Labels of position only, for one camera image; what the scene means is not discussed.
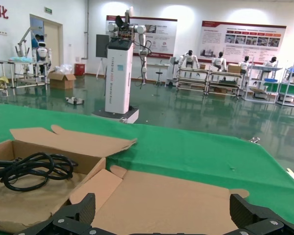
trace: red box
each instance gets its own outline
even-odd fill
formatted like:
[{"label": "red box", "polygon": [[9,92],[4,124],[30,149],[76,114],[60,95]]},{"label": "red box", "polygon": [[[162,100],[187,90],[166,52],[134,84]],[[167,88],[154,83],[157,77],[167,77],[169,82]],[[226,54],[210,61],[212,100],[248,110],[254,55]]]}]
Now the red box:
[{"label": "red box", "polygon": [[83,76],[85,74],[85,64],[75,64],[75,76]]}]

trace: red and white poster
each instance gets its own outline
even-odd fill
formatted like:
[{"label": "red and white poster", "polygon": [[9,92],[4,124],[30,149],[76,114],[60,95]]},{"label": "red and white poster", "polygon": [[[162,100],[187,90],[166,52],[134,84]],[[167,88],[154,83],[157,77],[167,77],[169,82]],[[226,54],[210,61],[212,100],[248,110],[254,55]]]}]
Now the red and white poster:
[{"label": "red and white poster", "polygon": [[249,56],[263,63],[278,56],[286,26],[203,21],[198,59],[210,62],[223,51],[229,63],[238,63]]},{"label": "red and white poster", "polygon": [[[107,16],[106,34],[108,25],[115,23],[116,16]],[[150,50],[152,54],[149,57],[169,59],[173,56],[176,37],[177,20],[147,17],[131,17],[131,24],[145,25],[146,40],[151,41]],[[139,42],[138,35],[135,35],[135,41]],[[134,45],[134,55],[138,55],[139,47]]]}]

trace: door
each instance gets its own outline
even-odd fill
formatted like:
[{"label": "door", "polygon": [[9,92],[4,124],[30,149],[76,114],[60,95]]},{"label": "door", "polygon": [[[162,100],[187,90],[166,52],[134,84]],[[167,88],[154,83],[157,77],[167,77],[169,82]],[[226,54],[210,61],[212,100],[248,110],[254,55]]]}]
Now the door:
[{"label": "door", "polygon": [[56,24],[44,22],[44,28],[46,47],[52,51],[51,69],[53,69],[55,66],[60,66],[59,27]]}]

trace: cardboard box on floor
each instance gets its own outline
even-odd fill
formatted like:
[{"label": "cardboard box on floor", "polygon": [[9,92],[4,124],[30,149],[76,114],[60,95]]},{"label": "cardboard box on floor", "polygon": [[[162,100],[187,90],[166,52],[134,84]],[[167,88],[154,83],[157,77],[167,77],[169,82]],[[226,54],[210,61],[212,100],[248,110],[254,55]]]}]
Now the cardboard box on floor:
[{"label": "cardboard box on floor", "polygon": [[60,74],[54,71],[49,72],[47,78],[50,79],[50,88],[62,90],[73,89],[76,80],[74,74]]},{"label": "cardboard box on floor", "polygon": [[[52,126],[14,129],[14,141],[0,143],[0,160],[25,158],[37,152],[63,154],[79,164],[71,180],[49,180],[45,186],[30,192],[15,192],[0,183],[0,231],[16,233],[48,219],[67,204],[69,195],[105,169],[105,157],[128,149],[136,140],[123,140],[64,130]],[[40,183],[42,178],[27,176],[18,179],[16,187]]]},{"label": "cardboard box on floor", "polygon": [[[38,151],[61,153],[79,162],[73,180],[53,181],[41,189],[19,193],[0,183],[0,230],[19,232],[46,220],[67,199],[75,204],[93,192],[96,215],[93,227],[127,235],[133,233],[190,233],[220,235],[237,229],[229,213],[228,190],[161,175],[105,169],[105,156],[128,149],[127,141],[67,131],[53,126],[11,130],[15,141],[0,144],[0,159],[25,157]],[[32,180],[20,179],[24,186]]]}]

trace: green tablecloth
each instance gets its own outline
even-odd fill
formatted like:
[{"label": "green tablecloth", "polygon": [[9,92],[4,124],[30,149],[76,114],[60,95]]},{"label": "green tablecloth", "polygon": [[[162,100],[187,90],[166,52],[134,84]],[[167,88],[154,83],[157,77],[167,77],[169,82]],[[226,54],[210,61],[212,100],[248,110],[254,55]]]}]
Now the green tablecloth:
[{"label": "green tablecloth", "polygon": [[108,158],[108,165],[194,180],[225,188],[244,188],[248,201],[271,208],[294,223],[294,180],[260,145],[235,137],[127,125],[96,117],[0,105],[0,142],[10,128],[44,127],[137,138],[129,150]]},{"label": "green tablecloth", "polygon": [[[277,92],[278,84],[273,83],[264,83],[265,86],[268,86],[267,91]],[[285,93],[288,85],[281,84],[280,92]],[[288,94],[294,94],[294,86],[289,86]]]}]

